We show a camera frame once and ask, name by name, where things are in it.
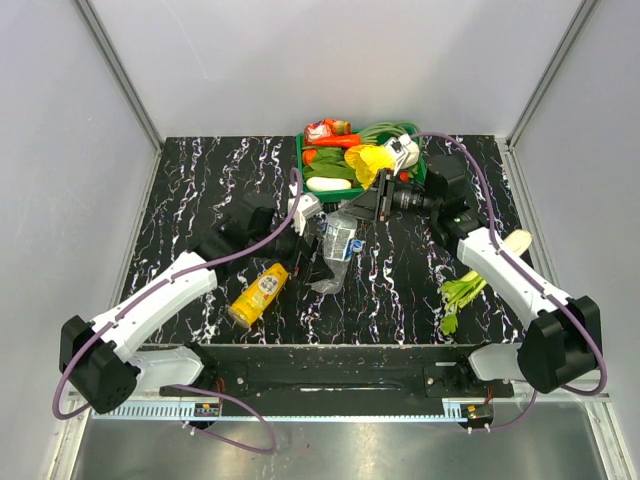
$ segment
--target celery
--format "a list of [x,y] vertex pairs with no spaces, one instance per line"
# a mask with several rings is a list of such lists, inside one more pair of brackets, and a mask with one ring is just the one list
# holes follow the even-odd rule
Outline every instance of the celery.
[[[531,245],[531,234],[525,230],[516,230],[505,239],[504,243],[509,250],[520,256]],[[447,315],[440,322],[440,329],[443,334],[451,335],[455,333],[458,328],[456,314],[473,302],[486,286],[487,282],[478,272],[473,270],[458,280],[451,280],[442,284],[440,293],[447,312]]]

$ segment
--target green leafy vegetable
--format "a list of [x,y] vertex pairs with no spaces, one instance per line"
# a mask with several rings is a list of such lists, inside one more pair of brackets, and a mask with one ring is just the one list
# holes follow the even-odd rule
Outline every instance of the green leafy vegetable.
[[440,329],[445,335],[456,333],[456,330],[458,329],[458,317],[456,317],[455,313],[447,315],[442,319],[440,322]]
[[[525,230],[516,230],[505,239],[504,243],[513,253],[522,255],[531,245],[531,234]],[[473,302],[486,286],[487,282],[473,270],[458,280],[442,284],[440,293],[445,303],[445,311],[448,314],[440,323],[442,333],[450,335],[447,332],[455,332],[458,326],[456,314]]]
[[356,180],[356,171],[344,161],[336,164],[313,162],[302,170],[305,178],[326,177],[342,178],[344,180]]

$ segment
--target yellow can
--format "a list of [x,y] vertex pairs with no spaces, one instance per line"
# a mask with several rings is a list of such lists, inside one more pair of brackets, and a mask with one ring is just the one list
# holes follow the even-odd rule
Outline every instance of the yellow can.
[[289,274],[276,263],[260,275],[229,307],[229,315],[238,325],[251,328],[274,298],[280,293]]

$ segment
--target carrot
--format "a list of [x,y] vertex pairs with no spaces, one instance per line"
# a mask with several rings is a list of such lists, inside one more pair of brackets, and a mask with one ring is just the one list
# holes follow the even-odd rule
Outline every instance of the carrot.
[[339,135],[337,137],[317,138],[311,142],[314,147],[342,147],[350,148],[361,145],[360,135],[352,133],[351,135]]
[[318,153],[317,150],[305,150],[304,152],[302,152],[302,163],[304,163],[305,165],[309,165],[311,162],[313,162],[313,157],[316,156],[316,153]]

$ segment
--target metal floor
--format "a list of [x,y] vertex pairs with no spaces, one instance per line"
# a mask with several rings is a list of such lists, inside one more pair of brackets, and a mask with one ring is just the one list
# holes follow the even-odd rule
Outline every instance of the metal floor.
[[[517,414],[496,406],[495,424]],[[212,427],[266,446],[257,423]],[[91,420],[75,480],[163,479],[601,479],[587,414],[578,403],[540,403],[523,423],[467,435],[457,425],[277,423],[276,455],[190,437],[179,424]]]

